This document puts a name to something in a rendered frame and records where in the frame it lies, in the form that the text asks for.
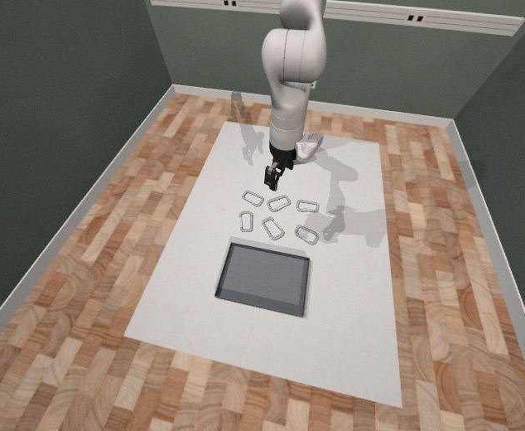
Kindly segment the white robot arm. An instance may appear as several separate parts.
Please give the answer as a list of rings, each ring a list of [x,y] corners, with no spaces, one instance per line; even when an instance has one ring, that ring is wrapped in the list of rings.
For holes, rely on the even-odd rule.
[[[326,1],[281,0],[280,21],[285,29],[271,30],[262,44],[262,67],[272,102],[270,143],[284,151],[296,149],[296,159],[302,163],[311,159],[324,138],[321,132],[302,135],[311,86],[327,59],[322,21]]]

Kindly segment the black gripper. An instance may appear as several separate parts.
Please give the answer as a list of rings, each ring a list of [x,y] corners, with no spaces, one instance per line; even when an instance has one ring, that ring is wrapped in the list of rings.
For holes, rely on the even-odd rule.
[[[285,168],[292,170],[294,167],[294,161],[296,160],[296,149],[288,151],[277,149],[271,145],[269,139],[269,150],[273,156],[273,160],[272,165],[270,167],[266,166],[264,184],[268,185],[269,189],[271,189],[272,191],[276,191],[277,182],[279,180],[279,177],[281,177],[284,173]],[[281,171],[277,172],[276,168]]]

